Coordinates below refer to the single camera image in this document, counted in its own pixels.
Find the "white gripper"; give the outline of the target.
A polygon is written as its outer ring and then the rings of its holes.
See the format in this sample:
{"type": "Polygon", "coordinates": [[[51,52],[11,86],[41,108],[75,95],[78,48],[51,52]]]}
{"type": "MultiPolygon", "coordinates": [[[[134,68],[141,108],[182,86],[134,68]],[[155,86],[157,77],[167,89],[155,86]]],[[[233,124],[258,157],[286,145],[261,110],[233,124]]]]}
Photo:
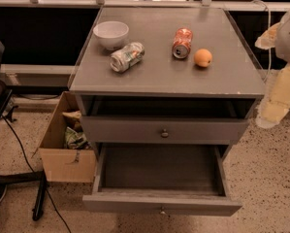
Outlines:
{"type": "Polygon", "coordinates": [[[290,62],[290,10],[281,21],[270,26],[255,42],[255,47],[269,50],[275,47],[278,58],[290,62]]]}

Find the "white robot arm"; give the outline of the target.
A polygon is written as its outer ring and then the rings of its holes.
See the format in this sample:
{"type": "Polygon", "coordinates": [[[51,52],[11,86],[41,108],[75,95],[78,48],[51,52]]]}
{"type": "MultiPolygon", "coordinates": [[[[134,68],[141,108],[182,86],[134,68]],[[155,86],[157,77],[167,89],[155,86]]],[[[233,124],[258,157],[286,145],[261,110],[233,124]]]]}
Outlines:
{"type": "Polygon", "coordinates": [[[268,89],[258,108],[256,124],[268,129],[279,125],[290,111],[290,10],[256,40],[255,46],[275,49],[276,57],[287,62],[275,79],[268,79],[268,89]]]}

